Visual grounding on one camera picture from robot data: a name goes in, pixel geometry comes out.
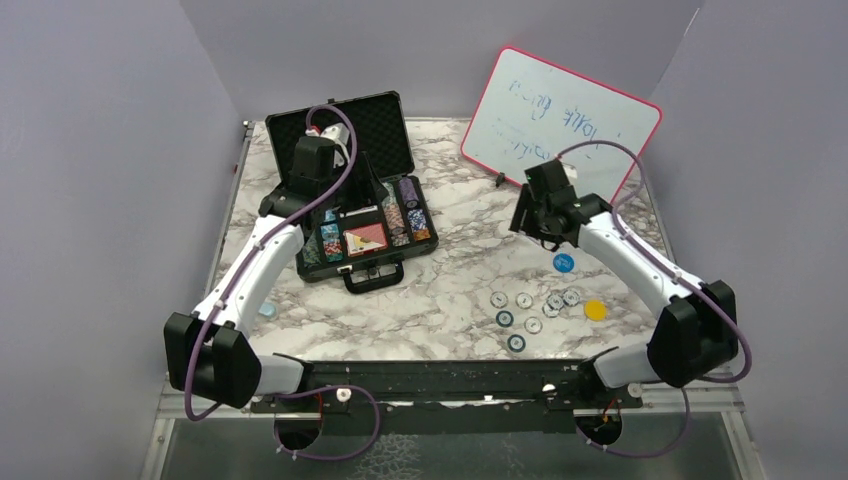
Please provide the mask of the red playing card deck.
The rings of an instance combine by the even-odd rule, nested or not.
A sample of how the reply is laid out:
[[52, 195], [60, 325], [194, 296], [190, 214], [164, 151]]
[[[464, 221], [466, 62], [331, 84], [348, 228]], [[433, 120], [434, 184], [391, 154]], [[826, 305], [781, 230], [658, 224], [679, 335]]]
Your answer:
[[373, 223], [344, 231], [347, 255], [365, 255], [388, 248], [388, 239], [381, 223]]

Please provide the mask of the blue playing card deck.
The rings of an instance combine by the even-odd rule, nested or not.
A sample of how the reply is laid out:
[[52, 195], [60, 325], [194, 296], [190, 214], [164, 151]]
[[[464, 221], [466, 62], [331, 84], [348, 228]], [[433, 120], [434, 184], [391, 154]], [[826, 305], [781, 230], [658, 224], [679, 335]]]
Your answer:
[[351, 210], [351, 211], [347, 211], [347, 212], [341, 212], [341, 213], [339, 213], [339, 218], [349, 218], [349, 217], [353, 217], [353, 216], [357, 216], [357, 215], [377, 212], [378, 210], [379, 210], [378, 205], [371, 205], [371, 206], [367, 206], [367, 207], [363, 207], [363, 208], [359, 208], [359, 209], [355, 209], [355, 210]]

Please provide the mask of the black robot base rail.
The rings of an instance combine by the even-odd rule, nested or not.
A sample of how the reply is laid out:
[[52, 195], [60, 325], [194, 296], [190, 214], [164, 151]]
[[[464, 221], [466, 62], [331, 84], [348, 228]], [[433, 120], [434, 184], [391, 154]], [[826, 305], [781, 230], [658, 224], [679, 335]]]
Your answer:
[[325, 435], [571, 434], [579, 417], [638, 409], [627, 388], [587, 396], [576, 360], [320, 361], [306, 372], [306, 398], [255, 396], [253, 414], [285, 429]]

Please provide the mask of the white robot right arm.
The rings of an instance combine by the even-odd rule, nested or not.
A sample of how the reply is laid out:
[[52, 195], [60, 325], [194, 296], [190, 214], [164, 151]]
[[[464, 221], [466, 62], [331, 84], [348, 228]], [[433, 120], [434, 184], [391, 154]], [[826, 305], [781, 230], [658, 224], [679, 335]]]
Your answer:
[[656, 317], [650, 339], [583, 361], [577, 393], [600, 407], [617, 388], [661, 382], [681, 388], [731, 361], [741, 346], [735, 294], [723, 281], [705, 283], [674, 265], [626, 227], [596, 194], [578, 196], [560, 162], [525, 172], [513, 232], [594, 257], [622, 280]]

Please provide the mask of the blue small blind button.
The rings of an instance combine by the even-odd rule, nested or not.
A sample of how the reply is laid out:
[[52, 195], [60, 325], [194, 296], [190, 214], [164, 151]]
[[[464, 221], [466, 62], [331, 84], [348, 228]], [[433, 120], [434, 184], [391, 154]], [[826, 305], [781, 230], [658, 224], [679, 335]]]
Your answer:
[[566, 253], [558, 253], [552, 260], [553, 268], [560, 273], [571, 273], [576, 266], [574, 258]]

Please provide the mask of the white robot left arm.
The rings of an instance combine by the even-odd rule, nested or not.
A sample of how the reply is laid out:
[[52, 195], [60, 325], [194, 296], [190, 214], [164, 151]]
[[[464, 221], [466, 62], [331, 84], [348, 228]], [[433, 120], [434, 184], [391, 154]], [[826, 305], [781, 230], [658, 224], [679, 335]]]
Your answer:
[[193, 395], [215, 408], [241, 408], [255, 395], [276, 394], [290, 410], [313, 401], [314, 384], [303, 362], [287, 356], [258, 356], [248, 342], [250, 322], [282, 270], [336, 203], [353, 172], [358, 142], [327, 134], [301, 137], [285, 180], [260, 203], [247, 243], [211, 293], [189, 314], [174, 313], [165, 325], [170, 380], [184, 393], [188, 419], [199, 421]]

